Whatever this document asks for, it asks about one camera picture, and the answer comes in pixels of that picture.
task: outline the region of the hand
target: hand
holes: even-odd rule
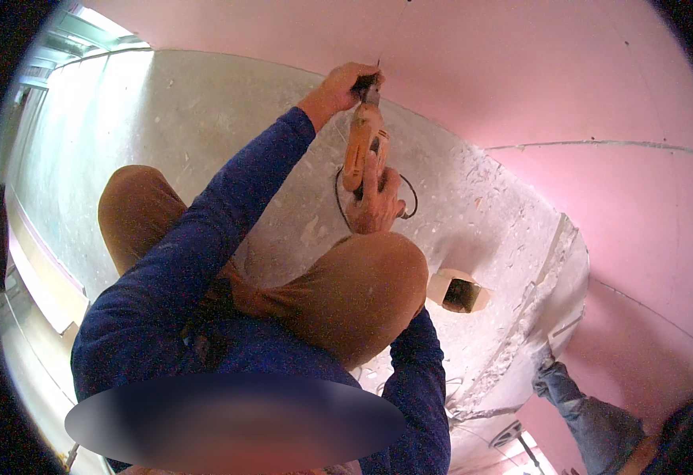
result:
[[[309,117],[315,132],[319,132],[336,112],[354,107],[359,98],[351,92],[351,87],[359,76],[378,73],[378,86],[385,78],[378,66],[361,65],[348,62],[333,69],[316,89],[312,90],[296,106]]]
[[[346,207],[346,220],[352,233],[370,234],[389,231],[394,220],[407,206],[397,200],[401,178],[393,168],[384,168],[378,184],[378,157],[370,150],[365,156],[365,171],[362,174],[362,200],[352,200]]]

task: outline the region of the cardboard box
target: cardboard box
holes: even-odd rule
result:
[[[428,282],[427,297],[450,312],[473,313],[483,310],[494,292],[481,287],[473,278],[455,269],[439,269]]]

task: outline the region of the worker's arm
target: worker's arm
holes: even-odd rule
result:
[[[188,315],[316,131],[338,110],[356,103],[349,90],[358,75],[375,71],[353,63],[333,70],[299,107],[232,157],[165,238],[96,299],[72,351],[78,400],[198,368],[197,356],[179,336]]]
[[[384,386],[383,398],[404,414],[404,434],[388,448],[389,461],[376,455],[360,460],[363,472],[402,475],[437,475],[449,470],[451,446],[449,422],[444,411],[446,376],[441,362],[436,329],[423,307],[409,326],[391,343],[393,375]]]

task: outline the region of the jeans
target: jeans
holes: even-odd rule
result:
[[[562,363],[538,370],[532,384],[568,424],[588,475],[617,473],[645,437],[641,420],[620,407],[587,397]]]

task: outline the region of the dusty floor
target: dusty floor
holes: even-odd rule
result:
[[[155,166],[190,203],[219,167],[320,80],[199,52],[125,52],[69,65],[49,79],[37,129],[14,157],[9,180],[42,238],[93,300],[117,278],[96,221],[116,168]],[[417,215],[394,230],[417,243],[432,273],[454,267],[494,290],[488,307],[472,315],[427,302],[446,354],[447,408],[461,414],[453,465],[471,468],[472,455],[485,452],[497,427],[514,418],[472,419],[475,412],[522,404],[530,393],[530,370],[518,353],[524,337],[534,326],[552,332],[580,318],[586,246],[569,220],[480,150],[396,104],[383,101],[381,109],[391,135],[388,163],[415,186],[419,201]],[[332,188],[348,124],[341,113],[322,130],[239,250],[256,284],[295,278],[348,233]],[[408,188],[400,197],[412,206]],[[384,351],[355,376],[365,390],[379,392],[390,371]],[[497,386],[505,377],[507,385]]]

